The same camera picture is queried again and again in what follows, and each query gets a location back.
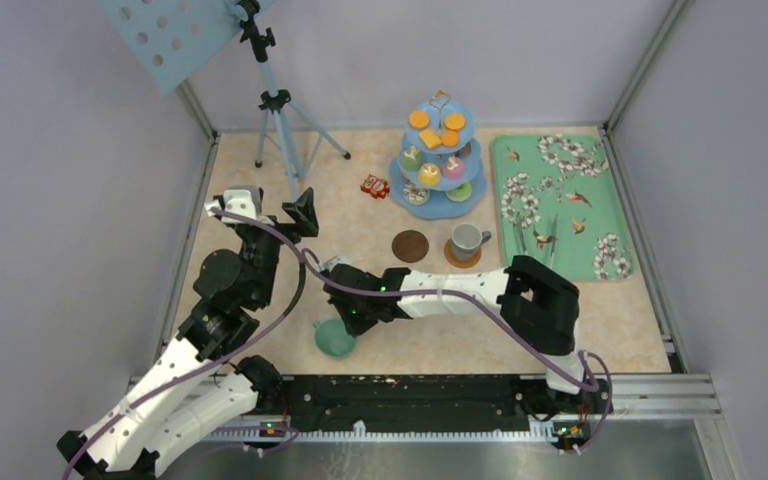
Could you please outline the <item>green teacup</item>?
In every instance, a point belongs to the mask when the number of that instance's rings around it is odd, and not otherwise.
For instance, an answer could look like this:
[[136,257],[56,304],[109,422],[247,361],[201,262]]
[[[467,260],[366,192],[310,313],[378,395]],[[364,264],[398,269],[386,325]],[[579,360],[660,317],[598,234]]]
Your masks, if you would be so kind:
[[353,353],[357,339],[351,336],[339,318],[318,321],[313,324],[316,347],[326,356],[343,359]]

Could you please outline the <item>dark brown saucer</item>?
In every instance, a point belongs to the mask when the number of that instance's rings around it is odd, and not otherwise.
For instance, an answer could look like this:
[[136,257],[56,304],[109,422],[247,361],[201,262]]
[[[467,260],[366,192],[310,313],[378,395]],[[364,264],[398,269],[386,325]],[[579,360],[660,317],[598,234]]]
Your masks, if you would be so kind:
[[393,255],[405,263],[416,263],[424,259],[429,248],[427,237],[417,230],[399,232],[391,242]]

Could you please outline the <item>orange saucer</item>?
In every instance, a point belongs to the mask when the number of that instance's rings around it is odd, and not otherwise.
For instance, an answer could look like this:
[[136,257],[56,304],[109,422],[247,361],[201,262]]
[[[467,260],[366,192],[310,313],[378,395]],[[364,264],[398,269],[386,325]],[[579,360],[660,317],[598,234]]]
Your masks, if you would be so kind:
[[459,258],[456,255],[456,247],[455,244],[451,239],[449,239],[443,249],[444,256],[447,260],[447,262],[459,269],[468,269],[472,268],[475,265],[479,263],[482,257],[482,249],[478,248],[474,252],[472,252],[469,256]]

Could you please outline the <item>white chocolate drizzle donut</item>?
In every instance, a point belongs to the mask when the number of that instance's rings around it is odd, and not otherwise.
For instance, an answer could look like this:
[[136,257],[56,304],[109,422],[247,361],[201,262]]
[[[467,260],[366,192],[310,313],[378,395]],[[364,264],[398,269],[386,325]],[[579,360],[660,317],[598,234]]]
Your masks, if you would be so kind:
[[402,195],[408,204],[420,206],[429,201],[430,190],[408,181],[402,189]]

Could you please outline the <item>green dome cake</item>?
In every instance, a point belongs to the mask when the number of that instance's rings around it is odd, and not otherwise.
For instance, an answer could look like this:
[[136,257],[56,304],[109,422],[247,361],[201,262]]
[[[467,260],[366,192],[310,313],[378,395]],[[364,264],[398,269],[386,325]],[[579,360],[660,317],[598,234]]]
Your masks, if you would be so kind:
[[416,146],[406,147],[399,156],[399,165],[404,172],[417,172],[423,165],[422,151]]

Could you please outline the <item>white grey teacup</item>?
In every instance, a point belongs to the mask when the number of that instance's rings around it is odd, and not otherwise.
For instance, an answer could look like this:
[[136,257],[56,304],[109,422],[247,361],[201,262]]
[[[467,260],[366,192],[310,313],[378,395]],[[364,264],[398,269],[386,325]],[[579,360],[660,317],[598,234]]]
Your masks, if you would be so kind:
[[478,248],[482,248],[491,238],[492,233],[489,230],[482,230],[470,223],[456,225],[450,235],[459,258],[467,257]]

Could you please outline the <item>yellow dome cake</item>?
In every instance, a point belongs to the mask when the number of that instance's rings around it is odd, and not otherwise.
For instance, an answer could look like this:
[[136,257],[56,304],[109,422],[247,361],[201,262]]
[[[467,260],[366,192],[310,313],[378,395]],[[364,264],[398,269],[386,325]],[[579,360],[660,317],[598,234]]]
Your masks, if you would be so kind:
[[424,163],[417,175],[419,183],[426,186],[436,186],[443,177],[440,167],[432,162]]

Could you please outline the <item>blue three-tier cake stand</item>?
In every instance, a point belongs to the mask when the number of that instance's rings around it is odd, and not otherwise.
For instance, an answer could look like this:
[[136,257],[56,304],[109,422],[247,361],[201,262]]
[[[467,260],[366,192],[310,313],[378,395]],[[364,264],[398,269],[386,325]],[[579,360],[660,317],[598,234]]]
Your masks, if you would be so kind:
[[392,198],[418,218],[452,219],[473,210],[487,178],[471,110],[443,90],[415,107],[389,175]]

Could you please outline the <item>yellow rectangular biscuit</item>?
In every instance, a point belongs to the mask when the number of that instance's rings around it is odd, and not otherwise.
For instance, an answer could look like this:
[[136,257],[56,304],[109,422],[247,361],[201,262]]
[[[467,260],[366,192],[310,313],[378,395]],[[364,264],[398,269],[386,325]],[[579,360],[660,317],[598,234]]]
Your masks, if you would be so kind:
[[443,141],[438,133],[431,128],[424,129],[418,133],[418,137],[428,150],[434,150],[443,145]]

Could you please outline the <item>round orange biscuit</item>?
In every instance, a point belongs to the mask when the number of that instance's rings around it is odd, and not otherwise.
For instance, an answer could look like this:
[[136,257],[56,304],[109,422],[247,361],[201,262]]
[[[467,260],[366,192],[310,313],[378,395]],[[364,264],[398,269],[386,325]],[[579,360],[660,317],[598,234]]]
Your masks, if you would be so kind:
[[455,132],[463,130],[467,124],[468,120],[466,116],[460,112],[450,113],[444,119],[445,128]]
[[430,125],[430,116],[424,110],[414,110],[408,116],[408,125],[414,130],[424,130]]

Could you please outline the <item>pink dome cake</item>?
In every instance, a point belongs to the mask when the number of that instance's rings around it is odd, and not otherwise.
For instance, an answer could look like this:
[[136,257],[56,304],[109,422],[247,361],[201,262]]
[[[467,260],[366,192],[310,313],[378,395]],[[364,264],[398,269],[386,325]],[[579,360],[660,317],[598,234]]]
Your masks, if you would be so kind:
[[447,180],[455,181],[461,179],[464,171],[465,164],[457,155],[448,156],[441,165],[441,173]]

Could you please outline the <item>green glazed donut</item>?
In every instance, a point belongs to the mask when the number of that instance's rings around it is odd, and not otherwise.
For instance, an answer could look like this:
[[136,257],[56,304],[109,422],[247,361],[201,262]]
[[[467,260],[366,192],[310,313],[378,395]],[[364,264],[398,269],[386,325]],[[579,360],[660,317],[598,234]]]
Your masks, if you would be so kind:
[[451,190],[445,191],[445,196],[453,202],[461,203],[469,200],[472,196],[473,188],[470,182],[465,182]]

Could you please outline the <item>small brown cookie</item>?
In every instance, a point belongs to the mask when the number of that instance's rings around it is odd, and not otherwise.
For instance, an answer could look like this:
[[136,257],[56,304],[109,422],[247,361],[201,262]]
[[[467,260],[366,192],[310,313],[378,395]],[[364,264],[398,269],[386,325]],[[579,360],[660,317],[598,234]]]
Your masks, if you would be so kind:
[[457,131],[446,130],[441,135],[442,145],[446,148],[453,148],[460,143],[460,135]]

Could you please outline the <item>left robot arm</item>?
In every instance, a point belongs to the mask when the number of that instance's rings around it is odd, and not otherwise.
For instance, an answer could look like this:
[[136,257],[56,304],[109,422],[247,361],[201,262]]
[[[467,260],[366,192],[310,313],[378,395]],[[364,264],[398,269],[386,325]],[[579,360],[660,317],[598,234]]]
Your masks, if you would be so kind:
[[271,302],[282,246],[319,232],[313,188],[283,203],[286,223],[262,213],[262,196],[260,188],[235,187],[206,204],[208,214],[240,238],[240,248],[205,257],[193,284],[199,300],[154,365],[103,418],[58,440],[66,475],[156,479],[232,417],[277,407],[282,377],[259,355],[243,358],[210,392],[183,403],[203,380],[264,337],[251,314]]

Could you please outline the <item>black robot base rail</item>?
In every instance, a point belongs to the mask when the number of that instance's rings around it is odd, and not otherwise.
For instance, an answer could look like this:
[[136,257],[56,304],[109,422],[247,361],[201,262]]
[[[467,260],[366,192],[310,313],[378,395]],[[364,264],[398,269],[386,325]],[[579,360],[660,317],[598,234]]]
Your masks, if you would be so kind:
[[251,419],[282,422],[304,433],[490,434],[526,432],[558,420],[564,430],[611,412],[608,384],[576,394],[541,377],[479,375],[297,375],[260,399]]

